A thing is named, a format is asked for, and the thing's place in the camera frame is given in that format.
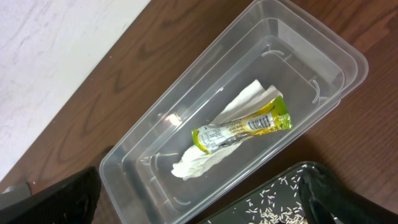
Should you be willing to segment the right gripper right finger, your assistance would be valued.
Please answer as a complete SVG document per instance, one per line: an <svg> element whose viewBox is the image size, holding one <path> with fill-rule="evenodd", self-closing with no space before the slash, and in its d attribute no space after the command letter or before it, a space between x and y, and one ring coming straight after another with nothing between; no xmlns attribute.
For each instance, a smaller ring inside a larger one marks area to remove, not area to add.
<svg viewBox="0 0 398 224"><path fill-rule="evenodd" d="M397 223L397 214L345 187L326 167L306 164L298 194L308 223Z"/></svg>

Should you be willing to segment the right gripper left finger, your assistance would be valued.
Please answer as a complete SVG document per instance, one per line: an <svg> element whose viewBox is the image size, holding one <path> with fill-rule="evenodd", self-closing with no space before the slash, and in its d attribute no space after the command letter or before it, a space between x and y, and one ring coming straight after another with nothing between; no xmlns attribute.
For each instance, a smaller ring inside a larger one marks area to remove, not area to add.
<svg viewBox="0 0 398 224"><path fill-rule="evenodd" d="M2 208L1 223L90 224L100 193L100 175L95 167L88 167Z"/></svg>

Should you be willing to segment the green snack wrapper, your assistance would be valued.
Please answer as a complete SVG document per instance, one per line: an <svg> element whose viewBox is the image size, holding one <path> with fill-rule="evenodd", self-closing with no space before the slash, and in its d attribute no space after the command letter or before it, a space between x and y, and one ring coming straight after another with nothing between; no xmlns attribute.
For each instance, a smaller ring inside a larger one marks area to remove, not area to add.
<svg viewBox="0 0 398 224"><path fill-rule="evenodd" d="M192 131L194 145L206 154L254 136L292 129L293 123L281 96L258 111L223 124L209 124Z"/></svg>

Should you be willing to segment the white napkin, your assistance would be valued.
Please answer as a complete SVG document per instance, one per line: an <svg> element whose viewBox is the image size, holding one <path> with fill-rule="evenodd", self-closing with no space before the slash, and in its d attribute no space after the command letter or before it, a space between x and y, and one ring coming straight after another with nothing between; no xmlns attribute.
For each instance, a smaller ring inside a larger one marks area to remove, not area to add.
<svg viewBox="0 0 398 224"><path fill-rule="evenodd" d="M283 94L273 85L264 89L254 80L213 121L192 131L194 145L172 165L171 173L183 180L199 177L243 141L291 128Z"/></svg>

